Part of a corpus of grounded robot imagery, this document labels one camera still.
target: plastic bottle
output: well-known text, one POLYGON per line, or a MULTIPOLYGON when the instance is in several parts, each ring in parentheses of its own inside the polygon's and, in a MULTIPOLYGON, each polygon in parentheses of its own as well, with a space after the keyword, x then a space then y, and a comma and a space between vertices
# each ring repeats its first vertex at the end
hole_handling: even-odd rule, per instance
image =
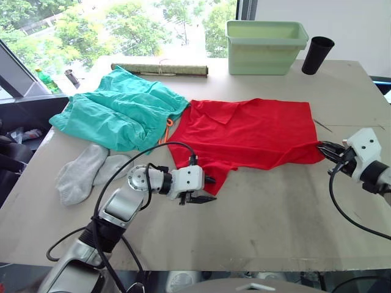
POLYGON ((62 93, 59 86, 51 79, 50 75, 42 72, 41 68, 35 69, 39 79, 51 90, 52 93, 62 93))

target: table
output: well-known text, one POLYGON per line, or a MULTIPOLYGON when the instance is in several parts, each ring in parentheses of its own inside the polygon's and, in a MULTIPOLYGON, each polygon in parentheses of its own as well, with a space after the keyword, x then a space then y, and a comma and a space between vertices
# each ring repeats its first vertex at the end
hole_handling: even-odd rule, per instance
MULTIPOLYGON (((101 64, 109 71, 108 59, 101 64)), ((391 107, 353 61, 326 61, 314 76, 301 73, 295 61, 286 76, 230 76, 225 59, 207 61, 210 75, 162 80, 187 99, 242 101, 252 98, 308 101, 319 140, 341 142, 362 127, 372 127, 391 164, 391 107)), ((64 234, 89 222, 101 186, 76 206, 64 207, 54 188, 60 168, 89 142, 50 130, 0 210, 0 261, 52 265, 46 249, 64 234)), ((167 148, 135 164, 174 167, 167 148)), ((149 270, 347 270, 388 268, 390 242, 348 223, 334 208, 327 170, 333 163, 287 164, 270 171, 240 168, 230 172, 207 204, 179 206, 154 195, 125 236, 149 270)), ((107 198, 125 179, 116 180, 107 198)), ((379 195, 363 191, 338 175, 335 194, 354 219, 391 234, 391 208, 379 195)), ((68 239, 54 254, 60 256, 68 239)), ((113 251, 116 269, 136 269, 122 243, 113 251)))

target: red shirt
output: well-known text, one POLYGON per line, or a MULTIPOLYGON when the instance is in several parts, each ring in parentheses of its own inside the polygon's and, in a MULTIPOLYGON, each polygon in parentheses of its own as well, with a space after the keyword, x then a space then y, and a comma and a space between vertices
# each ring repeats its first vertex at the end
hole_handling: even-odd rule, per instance
MULTIPOLYGON (((269 170, 285 163, 313 164, 324 157, 316 148, 309 103, 252 99, 245 102, 191 101, 169 141, 190 145, 216 195, 228 172, 238 167, 269 170)), ((177 168, 189 163, 189 151, 169 145, 177 168)))

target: sock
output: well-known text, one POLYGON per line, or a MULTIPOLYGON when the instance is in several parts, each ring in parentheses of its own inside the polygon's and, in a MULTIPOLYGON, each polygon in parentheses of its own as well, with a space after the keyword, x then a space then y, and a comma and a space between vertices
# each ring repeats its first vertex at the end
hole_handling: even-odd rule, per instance
MULTIPOLYGON (((109 156, 106 158, 102 167, 100 167, 97 176, 93 180, 92 185, 100 185, 105 184, 111 176, 120 168, 123 164, 128 162, 130 157, 125 156, 124 154, 116 154, 115 156, 109 156)), ((119 178, 124 177, 128 170, 133 166, 133 163, 127 165, 115 178, 117 180, 119 178)))
POLYGON ((91 143, 76 160, 62 167, 56 185, 62 204, 77 204, 90 195, 93 179, 108 154, 107 148, 91 143))

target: teal shirt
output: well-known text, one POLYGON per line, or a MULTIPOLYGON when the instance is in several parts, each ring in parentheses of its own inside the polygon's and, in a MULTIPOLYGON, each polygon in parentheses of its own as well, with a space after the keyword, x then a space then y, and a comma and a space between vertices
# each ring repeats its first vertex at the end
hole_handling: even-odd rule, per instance
POLYGON ((156 145, 167 118, 176 120, 189 105, 161 82, 149 82, 116 66, 99 88, 69 97, 65 110, 49 122, 71 136, 116 150, 156 145))

